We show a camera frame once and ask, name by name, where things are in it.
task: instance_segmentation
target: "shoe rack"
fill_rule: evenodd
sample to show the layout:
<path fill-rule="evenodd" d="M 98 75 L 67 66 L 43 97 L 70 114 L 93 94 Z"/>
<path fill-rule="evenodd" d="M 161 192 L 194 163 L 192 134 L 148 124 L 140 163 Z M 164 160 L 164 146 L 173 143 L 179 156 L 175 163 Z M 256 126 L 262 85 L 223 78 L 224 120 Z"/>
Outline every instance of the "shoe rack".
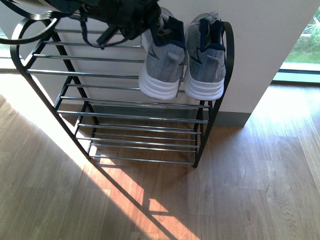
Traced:
<path fill-rule="evenodd" d="M 42 23 L 47 26 L 50 21 Z M 12 38 L 24 38 L 25 32 L 32 24 L 32 21 L 24 19 L 15 29 Z M 112 64 L 118 69 L 135 64 L 137 66 L 135 68 L 142 68 L 144 59 L 127 59 L 123 54 L 114 58 L 97 57 L 97 53 L 101 55 L 101 52 L 108 49 L 102 51 L 86 45 L 83 41 L 61 40 L 61 35 L 63 39 L 68 39 L 69 35 L 74 34 L 81 36 L 80 26 L 79 29 L 58 28 L 59 24 L 51 35 L 35 44 L 25 61 L 20 58 L 20 48 L 23 46 L 12 45 L 11 58 L 17 70 L 87 159 L 97 168 L 100 160 L 104 158 L 112 161 L 190 165 L 196 168 L 211 134 L 233 71 L 234 35 L 230 23 L 224 22 L 222 33 L 223 45 L 226 47 L 223 95 L 216 101 L 200 100 L 196 101 L 196 104 L 165 102 L 148 97 L 146 100 L 128 100 L 127 96 L 133 96 L 133 93 L 143 95 L 138 88 L 137 74 L 113 74 L 107 69 L 95 72 L 94 67 L 92 71 L 78 71 L 77 63 L 86 62 L 91 66 L 95 63 Z M 97 32 L 88 31 L 89 36 L 94 34 Z M 54 48 L 58 54 L 45 53 L 48 46 Z M 83 56 L 81 53 L 84 51 L 81 49 L 86 52 L 90 49 L 89 52 L 92 55 Z M 136 44 L 112 47 L 113 51 L 121 51 L 121 49 L 125 49 L 126 53 L 131 51 L 145 53 L 143 47 Z M 41 66 L 47 67 L 38 69 L 38 61 L 41 61 Z M 56 64 L 57 61 L 64 66 L 64 69 L 50 70 L 49 67 L 59 66 Z M 60 90 L 56 93 L 55 101 L 47 97 L 46 91 L 50 89 L 40 85 L 33 76 L 36 76 L 40 82 L 42 78 L 56 81 L 55 86 Z M 95 90 L 105 94 L 103 97 L 96 96 Z M 185 95 L 183 83 L 177 95 Z M 169 152 L 171 157 L 169 159 L 163 157 L 168 156 L 162 154 L 163 152 Z"/>

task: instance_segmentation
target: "wooden floor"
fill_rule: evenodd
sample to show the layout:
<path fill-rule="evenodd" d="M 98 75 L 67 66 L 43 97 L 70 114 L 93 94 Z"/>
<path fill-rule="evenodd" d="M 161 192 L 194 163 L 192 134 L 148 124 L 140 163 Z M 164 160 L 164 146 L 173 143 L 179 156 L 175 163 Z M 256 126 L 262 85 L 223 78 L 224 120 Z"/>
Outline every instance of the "wooden floor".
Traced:
<path fill-rule="evenodd" d="M 103 159 L 105 177 L 53 139 L 0 97 L 1 240 L 320 240 L 320 88 L 270 86 L 196 169 Z"/>

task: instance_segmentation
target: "white sole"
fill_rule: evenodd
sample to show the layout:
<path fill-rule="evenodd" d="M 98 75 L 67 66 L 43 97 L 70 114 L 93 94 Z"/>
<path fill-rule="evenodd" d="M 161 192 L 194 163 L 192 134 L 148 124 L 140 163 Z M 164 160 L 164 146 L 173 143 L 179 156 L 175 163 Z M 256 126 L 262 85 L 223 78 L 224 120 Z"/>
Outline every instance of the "white sole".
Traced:
<path fill-rule="evenodd" d="M 196 100 L 213 101 L 219 99 L 224 93 L 223 78 L 220 82 L 202 82 L 192 78 L 189 71 L 189 54 L 183 85 L 185 93 Z"/>
<path fill-rule="evenodd" d="M 148 75 L 144 64 L 139 74 L 139 88 L 145 95 L 159 100 L 170 100 L 177 96 L 179 79 L 163 82 Z"/>

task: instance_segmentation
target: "sneaker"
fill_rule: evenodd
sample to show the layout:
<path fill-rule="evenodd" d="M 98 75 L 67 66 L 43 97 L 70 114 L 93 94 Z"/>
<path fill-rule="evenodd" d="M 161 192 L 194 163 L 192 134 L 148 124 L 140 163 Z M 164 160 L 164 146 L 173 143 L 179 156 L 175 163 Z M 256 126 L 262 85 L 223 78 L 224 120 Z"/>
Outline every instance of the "sneaker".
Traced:
<path fill-rule="evenodd" d="M 186 42 L 183 22 L 167 9 L 161 10 L 168 18 L 160 17 L 158 24 L 141 35 L 147 55 L 139 74 L 139 88 L 151 98 L 170 100 L 177 96 L 183 76 Z"/>
<path fill-rule="evenodd" d="M 221 44 L 224 23 L 216 12 L 201 14 L 188 26 L 185 40 L 187 68 L 185 93 L 197 100 L 219 99 L 224 92 L 225 51 Z"/>

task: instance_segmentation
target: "shoe collar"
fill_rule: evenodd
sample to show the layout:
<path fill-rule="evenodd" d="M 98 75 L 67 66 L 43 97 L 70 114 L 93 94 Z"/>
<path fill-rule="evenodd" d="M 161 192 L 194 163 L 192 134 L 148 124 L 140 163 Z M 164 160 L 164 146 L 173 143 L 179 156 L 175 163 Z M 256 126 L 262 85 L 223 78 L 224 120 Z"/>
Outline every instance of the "shoe collar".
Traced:
<path fill-rule="evenodd" d="M 186 50 L 184 23 L 169 16 L 168 21 L 162 21 L 150 26 L 150 31 L 154 44 L 163 47 L 167 44 L 174 44 Z"/>
<path fill-rule="evenodd" d="M 208 18 L 202 18 L 199 20 L 199 32 L 200 32 L 200 51 L 204 52 L 207 49 L 215 49 L 225 51 L 226 48 L 221 44 L 221 32 L 223 30 L 224 23 L 218 18 L 210 22 Z"/>

